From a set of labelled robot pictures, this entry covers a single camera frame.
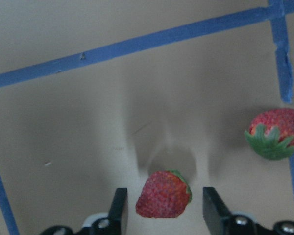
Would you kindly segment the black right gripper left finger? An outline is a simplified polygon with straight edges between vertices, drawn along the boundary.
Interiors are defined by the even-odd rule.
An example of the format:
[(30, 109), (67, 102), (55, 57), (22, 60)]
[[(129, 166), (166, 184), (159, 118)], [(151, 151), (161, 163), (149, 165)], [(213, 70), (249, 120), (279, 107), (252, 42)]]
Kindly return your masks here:
[(127, 188), (117, 188), (108, 213), (110, 235), (125, 235), (127, 229)]

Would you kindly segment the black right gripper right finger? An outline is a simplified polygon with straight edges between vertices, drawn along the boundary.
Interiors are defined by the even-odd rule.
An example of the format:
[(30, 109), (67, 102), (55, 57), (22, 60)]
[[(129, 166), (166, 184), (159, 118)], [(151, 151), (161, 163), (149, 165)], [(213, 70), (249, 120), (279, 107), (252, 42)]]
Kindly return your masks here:
[(211, 235), (227, 235), (232, 213), (214, 187), (203, 187), (202, 214)]

